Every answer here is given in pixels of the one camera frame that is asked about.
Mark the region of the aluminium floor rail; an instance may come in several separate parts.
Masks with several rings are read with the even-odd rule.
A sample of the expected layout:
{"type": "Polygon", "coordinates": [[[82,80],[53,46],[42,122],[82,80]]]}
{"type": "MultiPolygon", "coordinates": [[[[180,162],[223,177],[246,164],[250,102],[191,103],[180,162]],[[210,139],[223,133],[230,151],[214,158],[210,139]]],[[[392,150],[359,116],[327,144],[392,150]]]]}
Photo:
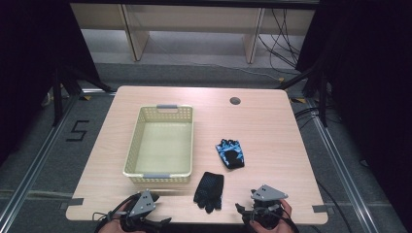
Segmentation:
{"type": "Polygon", "coordinates": [[[77,97],[63,98],[63,116],[54,124],[53,103],[34,116],[23,139],[0,166],[0,231],[13,224],[19,209],[45,164],[77,97]]]}
{"type": "Polygon", "coordinates": [[[307,100],[307,104],[310,108],[313,108],[313,115],[315,116],[315,125],[322,138],[324,145],[326,146],[327,153],[331,159],[333,167],[341,181],[343,188],[349,198],[350,203],[357,215],[360,225],[365,233],[383,233],[378,227],[378,221],[373,217],[372,212],[367,206],[364,198],[361,196],[360,190],[357,188],[356,183],[350,174],[348,167],[346,166],[341,154],[333,141],[329,130],[321,122],[321,119],[316,116],[319,113],[316,110],[315,101],[312,99],[307,100]]]}

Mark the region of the yellow plastic basket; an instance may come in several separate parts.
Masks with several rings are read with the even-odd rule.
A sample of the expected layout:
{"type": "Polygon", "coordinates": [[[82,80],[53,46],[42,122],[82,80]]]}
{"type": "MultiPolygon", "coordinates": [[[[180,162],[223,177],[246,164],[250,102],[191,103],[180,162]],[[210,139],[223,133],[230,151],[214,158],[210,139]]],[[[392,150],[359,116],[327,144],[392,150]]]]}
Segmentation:
{"type": "Polygon", "coordinates": [[[134,183],[186,183],[192,171],[192,144],[192,106],[143,106],[123,174],[134,183]]]}

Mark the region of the blue and black glove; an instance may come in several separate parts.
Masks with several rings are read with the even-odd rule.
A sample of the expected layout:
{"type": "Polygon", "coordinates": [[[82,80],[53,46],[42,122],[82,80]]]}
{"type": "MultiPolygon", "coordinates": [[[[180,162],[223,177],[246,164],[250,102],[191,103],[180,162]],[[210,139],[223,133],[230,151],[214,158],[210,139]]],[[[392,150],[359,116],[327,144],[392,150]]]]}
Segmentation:
{"type": "Polygon", "coordinates": [[[245,166],[244,154],[237,140],[221,139],[216,150],[227,169],[238,169],[245,166]]]}

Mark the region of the person's right hand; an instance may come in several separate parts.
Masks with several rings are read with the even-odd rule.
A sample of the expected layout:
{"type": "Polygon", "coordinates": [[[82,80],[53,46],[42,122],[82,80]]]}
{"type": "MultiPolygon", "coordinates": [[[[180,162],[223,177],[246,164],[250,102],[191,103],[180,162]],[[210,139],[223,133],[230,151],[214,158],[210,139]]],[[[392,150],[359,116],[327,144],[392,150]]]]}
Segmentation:
{"type": "Polygon", "coordinates": [[[249,221],[250,226],[257,233],[299,233],[296,231],[296,227],[292,226],[292,207],[284,199],[281,199],[280,203],[283,208],[283,214],[273,229],[266,229],[259,222],[253,220],[249,221]]]}

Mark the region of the light wooden shelf unit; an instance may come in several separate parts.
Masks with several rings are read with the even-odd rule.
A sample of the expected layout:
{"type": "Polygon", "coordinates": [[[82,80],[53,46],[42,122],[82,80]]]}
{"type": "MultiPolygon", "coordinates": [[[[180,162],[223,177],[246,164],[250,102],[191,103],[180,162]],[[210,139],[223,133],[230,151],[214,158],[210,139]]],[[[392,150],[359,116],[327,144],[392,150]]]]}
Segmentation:
{"type": "Polygon", "coordinates": [[[246,62],[255,60],[258,36],[304,36],[312,10],[73,3],[83,29],[122,30],[131,57],[141,59],[152,31],[234,33],[243,36],[246,62]]]}

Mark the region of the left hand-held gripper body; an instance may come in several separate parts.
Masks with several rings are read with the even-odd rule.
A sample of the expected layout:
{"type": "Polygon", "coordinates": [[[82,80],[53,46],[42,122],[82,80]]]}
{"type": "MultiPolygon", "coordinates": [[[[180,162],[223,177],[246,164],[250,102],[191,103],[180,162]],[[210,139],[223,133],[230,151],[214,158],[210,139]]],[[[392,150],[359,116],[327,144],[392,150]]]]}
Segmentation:
{"type": "Polygon", "coordinates": [[[155,202],[159,196],[149,190],[137,193],[125,204],[124,215],[120,218],[120,225],[124,231],[146,231],[143,221],[155,209],[155,202]]]}

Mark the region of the black metal stand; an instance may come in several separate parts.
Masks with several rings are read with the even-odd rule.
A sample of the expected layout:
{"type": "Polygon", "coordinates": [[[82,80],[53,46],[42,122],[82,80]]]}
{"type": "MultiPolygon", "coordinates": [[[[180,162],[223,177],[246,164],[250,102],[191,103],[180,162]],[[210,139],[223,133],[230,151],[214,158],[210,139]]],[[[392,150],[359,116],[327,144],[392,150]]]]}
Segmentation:
{"type": "Polygon", "coordinates": [[[278,86],[278,89],[286,90],[287,88],[295,85],[296,83],[306,80],[306,84],[302,89],[302,93],[305,97],[313,97],[316,93],[319,94],[318,112],[320,121],[323,127],[327,127],[326,123],[326,86],[327,78],[321,65],[313,65],[301,74],[295,76],[289,81],[283,82],[278,86]]]}
{"type": "Polygon", "coordinates": [[[78,80],[86,81],[92,85],[102,89],[106,93],[114,93],[115,90],[110,86],[102,83],[97,73],[88,75],[70,65],[58,64],[55,67],[52,76],[52,93],[54,106],[54,121],[53,126],[57,126],[63,119],[63,102],[61,87],[63,86],[70,96],[78,96],[83,91],[78,83],[78,80]]]}

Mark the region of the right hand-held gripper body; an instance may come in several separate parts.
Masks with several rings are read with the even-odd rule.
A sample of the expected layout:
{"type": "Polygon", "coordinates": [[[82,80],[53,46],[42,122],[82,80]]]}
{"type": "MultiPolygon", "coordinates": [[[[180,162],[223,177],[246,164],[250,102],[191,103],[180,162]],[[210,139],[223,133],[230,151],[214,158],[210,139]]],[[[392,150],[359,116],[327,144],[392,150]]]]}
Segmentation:
{"type": "Polygon", "coordinates": [[[265,228],[273,229],[283,215],[281,199],[288,197],[288,194],[267,184],[258,189],[252,190],[251,198],[254,201],[251,220],[257,221],[265,228]]]}

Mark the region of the person's left hand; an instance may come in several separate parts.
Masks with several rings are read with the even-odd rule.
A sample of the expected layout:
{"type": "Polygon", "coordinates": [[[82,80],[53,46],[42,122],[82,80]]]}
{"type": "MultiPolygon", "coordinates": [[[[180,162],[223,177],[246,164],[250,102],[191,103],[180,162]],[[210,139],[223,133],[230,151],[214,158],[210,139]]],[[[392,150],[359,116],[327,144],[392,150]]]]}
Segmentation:
{"type": "Polygon", "coordinates": [[[97,233],[146,233],[145,231],[126,232],[121,228],[119,220],[107,222],[97,230],[97,233]]]}

